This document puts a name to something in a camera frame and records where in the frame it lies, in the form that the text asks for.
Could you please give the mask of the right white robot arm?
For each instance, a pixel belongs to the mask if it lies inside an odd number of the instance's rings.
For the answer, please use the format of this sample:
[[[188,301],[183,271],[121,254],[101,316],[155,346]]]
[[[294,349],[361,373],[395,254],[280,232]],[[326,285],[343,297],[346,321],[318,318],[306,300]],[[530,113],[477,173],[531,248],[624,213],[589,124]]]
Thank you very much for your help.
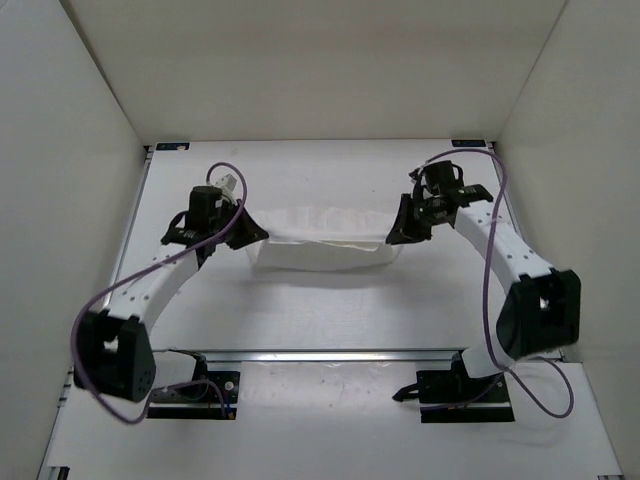
[[[451,360],[446,370],[423,371],[394,395],[430,410],[464,408],[485,400],[516,362],[579,338],[581,281],[539,256],[499,215],[501,194],[467,185],[449,160],[415,169],[412,192],[402,195],[386,238],[389,245],[428,241],[447,224],[484,260],[481,344]]]

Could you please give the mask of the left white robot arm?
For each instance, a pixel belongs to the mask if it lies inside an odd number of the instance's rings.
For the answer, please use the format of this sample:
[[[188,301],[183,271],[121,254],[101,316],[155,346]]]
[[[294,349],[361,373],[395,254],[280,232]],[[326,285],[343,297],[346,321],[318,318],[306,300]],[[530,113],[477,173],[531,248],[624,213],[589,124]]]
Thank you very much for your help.
[[[218,245],[239,250],[267,237],[227,181],[194,187],[187,210],[170,221],[147,274],[126,281],[102,310],[80,320],[72,341],[76,385],[133,402],[173,384],[185,397],[203,395],[209,385],[203,361],[184,351],[154,355],[153,326]]]

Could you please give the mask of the white fabric skirt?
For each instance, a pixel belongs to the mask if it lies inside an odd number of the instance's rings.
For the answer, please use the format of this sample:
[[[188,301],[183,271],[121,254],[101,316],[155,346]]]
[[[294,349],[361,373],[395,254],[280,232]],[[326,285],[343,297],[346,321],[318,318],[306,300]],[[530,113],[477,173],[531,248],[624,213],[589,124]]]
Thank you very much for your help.
[[[297,206],[260,211],[255,220],[269,234],[246,248],[256,269],[347,271],[391,264],[402,251],[386,243],[390,214]]]

